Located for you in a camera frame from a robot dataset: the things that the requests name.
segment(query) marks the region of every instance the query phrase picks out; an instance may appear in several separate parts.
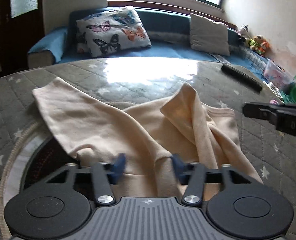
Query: brown wooden door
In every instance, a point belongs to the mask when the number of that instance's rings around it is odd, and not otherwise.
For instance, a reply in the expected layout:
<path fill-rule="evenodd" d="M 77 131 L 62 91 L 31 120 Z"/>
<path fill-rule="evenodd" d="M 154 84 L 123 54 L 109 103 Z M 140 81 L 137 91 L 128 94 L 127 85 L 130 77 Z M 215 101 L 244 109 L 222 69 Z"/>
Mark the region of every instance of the brown wooden door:
<path fill-rule="evenodd" d="M 27 12 L 16 12 L 16 3 Z M 0 0 L 0 65 L 4 74 L 27 69 L 27 52 L 45 35 L 42 0 L 37 0 L 36 9 L 29 11 L 25 6 L 23 0 Z"/>

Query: blue sofa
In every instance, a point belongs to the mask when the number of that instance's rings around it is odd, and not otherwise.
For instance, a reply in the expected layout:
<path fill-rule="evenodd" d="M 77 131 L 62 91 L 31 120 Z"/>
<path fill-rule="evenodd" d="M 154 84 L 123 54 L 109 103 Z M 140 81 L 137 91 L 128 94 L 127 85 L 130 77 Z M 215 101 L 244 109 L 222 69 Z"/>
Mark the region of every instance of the blue sofa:
<path fill-rule="evenodd" d="M 90 59 L 89 53 L 78 54 L 76 49 L 76 20 L 111 8 L 74 11 L 68 27 L 60 27 L 47 34 L 28 52 L 29 68 Z M 262 79 L 267 60 L 241 46 L 238 33 L 228 28 L 231 55 L 215 56 L 190 48 L 190 16 L 168 11 L 136 8 L 150 37 L 150 48 L 129 49 L 109 57 L 175 57 L 215 62 L 230 62 L 251 70 Z"/>

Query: sofa armrest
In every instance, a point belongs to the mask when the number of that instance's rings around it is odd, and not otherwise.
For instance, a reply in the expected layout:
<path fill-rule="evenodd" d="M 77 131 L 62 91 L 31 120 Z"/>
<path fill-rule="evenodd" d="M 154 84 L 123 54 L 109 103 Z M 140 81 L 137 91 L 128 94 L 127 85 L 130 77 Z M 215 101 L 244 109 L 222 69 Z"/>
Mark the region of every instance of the sofa armrest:
<path fill-rule="evenodd" d="M 28 52 L 28 67 L 36 68 L 58 63 L 64 54 L 67 27 L 60 27 L 38 41 Z"/>

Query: beige garment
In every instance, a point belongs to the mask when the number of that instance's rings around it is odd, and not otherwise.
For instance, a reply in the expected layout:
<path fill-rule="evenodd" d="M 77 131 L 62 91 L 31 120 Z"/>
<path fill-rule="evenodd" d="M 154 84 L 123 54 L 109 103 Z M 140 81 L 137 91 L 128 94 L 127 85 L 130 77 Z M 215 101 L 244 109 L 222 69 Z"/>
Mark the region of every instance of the beige garment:
<path fill-rule="evenodd" d="M 63 149 L 81 165 L 127 158 L 116 197 L 180 196 L 170 156 L 217 169 L 230 163 L 261 182 L 240 149 L 235 114 L 203 104 L 189 84 L 169 98 L 121 111 L 55 78 L 33 90 L 39 111 Z"/>

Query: metal bolt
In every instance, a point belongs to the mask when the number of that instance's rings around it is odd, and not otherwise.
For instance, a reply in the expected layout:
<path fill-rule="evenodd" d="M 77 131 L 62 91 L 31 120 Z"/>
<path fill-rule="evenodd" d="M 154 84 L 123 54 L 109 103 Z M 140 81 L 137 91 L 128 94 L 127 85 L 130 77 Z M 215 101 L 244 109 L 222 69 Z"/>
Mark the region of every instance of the metal bolt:
<path fill-rule="evenodd" d="M 184 198 L 187 203 L 194 204 L 200 201 L 200 198 L 195 195 L 189 195 Z"/>
<path fill-rule="evenodd" d="M 66 165 L 66 166 L 78 166 L 77 163 L 66 163 L 65 165 Z"/>
<path fill-rule="evenodd" d="M 100 196 L 97 200 L 100 203 L 108 204 L 113 201 L 113 197 L 109 195 L 103 195 L 103 196 Z"/>

